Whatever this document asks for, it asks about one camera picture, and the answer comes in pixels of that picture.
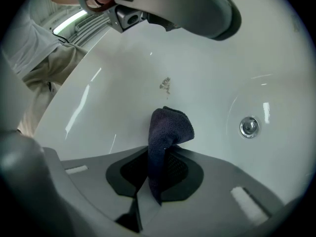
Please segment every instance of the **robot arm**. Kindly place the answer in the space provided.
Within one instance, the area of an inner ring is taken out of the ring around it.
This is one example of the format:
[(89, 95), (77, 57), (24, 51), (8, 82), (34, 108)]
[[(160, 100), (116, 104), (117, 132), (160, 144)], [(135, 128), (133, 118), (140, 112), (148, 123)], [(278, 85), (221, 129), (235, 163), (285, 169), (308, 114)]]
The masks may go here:
[(241, 25), (232, 0), (107, 0), (98, 8), (88, 6), (87, 0), (78, 1), (88, 13), (107, 13), (109, 25), (120, 33), (147, 20), (166, 31), (182, 27), (209, 39), (225, 40)]

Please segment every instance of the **dark purple cloth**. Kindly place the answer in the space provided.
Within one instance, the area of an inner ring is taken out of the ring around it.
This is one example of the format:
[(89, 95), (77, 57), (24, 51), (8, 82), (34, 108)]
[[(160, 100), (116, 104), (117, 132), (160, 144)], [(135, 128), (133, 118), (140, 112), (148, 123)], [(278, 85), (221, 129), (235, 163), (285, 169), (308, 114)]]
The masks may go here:
[(194, 130), (183, 112), (166, 106), (153, 112), (148, 137), (148, 177), (152, 194), (159, 204), (165, 149), (192, 139)]

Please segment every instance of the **glossy white surface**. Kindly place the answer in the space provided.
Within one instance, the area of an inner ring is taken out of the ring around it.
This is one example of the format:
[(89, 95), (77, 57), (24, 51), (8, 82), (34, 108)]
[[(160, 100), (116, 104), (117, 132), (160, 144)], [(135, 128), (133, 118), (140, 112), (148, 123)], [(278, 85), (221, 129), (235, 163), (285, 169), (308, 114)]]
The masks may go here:
[[(166, 105), (195, 129), (182, 147), (236, 164), (284, 202), (297, 197), (315, 163), (315, 51), (284, 0), (234, 2), (242, 26), (222, 42), (147, 22), (109, 30), (51, 102), (36, 140), (61, 160), (135, 148)], [(167, 77), (170, 94), (159, 88)], [(260, 125), (253, 139), (239, 131), (246, 116)]]

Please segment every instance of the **drain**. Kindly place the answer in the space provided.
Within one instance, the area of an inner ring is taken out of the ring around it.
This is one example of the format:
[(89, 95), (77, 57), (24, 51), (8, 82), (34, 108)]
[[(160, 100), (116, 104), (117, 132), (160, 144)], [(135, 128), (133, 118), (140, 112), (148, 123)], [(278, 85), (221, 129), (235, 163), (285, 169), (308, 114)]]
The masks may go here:
[(255, 137), (259, 132), (258, 121), (252, 117), (245, 117), (240, 122), (240, 131), (248, 139)]

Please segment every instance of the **cloth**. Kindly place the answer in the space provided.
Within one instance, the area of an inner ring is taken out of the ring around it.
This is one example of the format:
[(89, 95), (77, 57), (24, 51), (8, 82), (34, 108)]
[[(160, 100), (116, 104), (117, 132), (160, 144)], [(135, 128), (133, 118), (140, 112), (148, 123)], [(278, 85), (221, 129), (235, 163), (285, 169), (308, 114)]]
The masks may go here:
[(60, 45), (23, 77), (23, 81), (34, 94), (18, 127), (24, 135), (33, 137), (41, 117), (53, 98), (45, 82), (62, 85), (86, 54), (87, 51), (79, 46), (68, 43)]
[(194, 130), (183, 112), (166, 106), (153, 112), (148, 137), (148, 178), (151, 192), (159, 204), (165, 149), (192, 139)]
[(27, 0), (21, 6), (0, 45), (5, 60), (19, 78), (60, 46), (56, 36), (31, 19), (30, 4), (31, 0)]

